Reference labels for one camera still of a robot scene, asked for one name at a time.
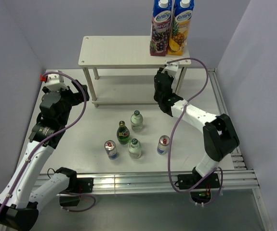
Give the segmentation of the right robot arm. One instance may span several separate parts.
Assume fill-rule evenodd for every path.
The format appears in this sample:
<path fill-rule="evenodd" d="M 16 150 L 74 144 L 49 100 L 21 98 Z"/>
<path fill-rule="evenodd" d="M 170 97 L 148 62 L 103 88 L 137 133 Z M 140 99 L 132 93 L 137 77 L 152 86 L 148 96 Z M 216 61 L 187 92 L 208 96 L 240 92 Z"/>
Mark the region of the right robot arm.
<path fill-rule="evenodd" d="M 204 187 L 210 175 L 220 170 L 219 163 L 240 144 L 231 118 L 227 114 L 215 115 L 205 112 L 172 91 L 174 78 L 164 68 L 154 76 L 154 100 L 165 114 L 183 120 L 203 135 L 204 156 L 193 168 L 187 186 L 173 186 L 178 193 Z"/>

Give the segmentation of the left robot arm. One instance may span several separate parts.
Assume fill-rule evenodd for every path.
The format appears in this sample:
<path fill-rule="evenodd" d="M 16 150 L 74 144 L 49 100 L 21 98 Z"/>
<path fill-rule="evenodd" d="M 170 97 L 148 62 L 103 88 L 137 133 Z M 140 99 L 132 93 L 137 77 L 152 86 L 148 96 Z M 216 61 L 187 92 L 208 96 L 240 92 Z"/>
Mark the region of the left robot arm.
<path fill-rule="evenodd" d="M 76 171 L 61 167 L 50 180 L 32 192 L 44 164 L 71 127 L 67 122 L 72 107 L 80 103 L 86 105 L 89 101 L 87 86 L 78 80 L 73 80 L 72 84 L 77 89 L 76 93 L 65 84 L 43 87 L 40 113 L 29 136 L 24 158 L 0 194 L 1 225 L 28 231 L 35 224 L 40 210 L 56 194 L 77 189 Z"/>

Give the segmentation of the green Perrier labelled bottle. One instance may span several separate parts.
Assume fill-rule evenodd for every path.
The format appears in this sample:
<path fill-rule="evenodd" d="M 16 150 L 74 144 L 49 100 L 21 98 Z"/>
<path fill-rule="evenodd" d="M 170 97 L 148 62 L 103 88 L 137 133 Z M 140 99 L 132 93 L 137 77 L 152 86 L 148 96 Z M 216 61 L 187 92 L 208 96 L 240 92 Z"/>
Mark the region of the green Perrier labelled bottle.
<path fill-rule="evenodd" d="M 117 139 L 120 144 L 127 144 L 130 141 L 130 131 L 126 127 L 124 121 L 119 121 L 119 128 L 117 130 Z"/>

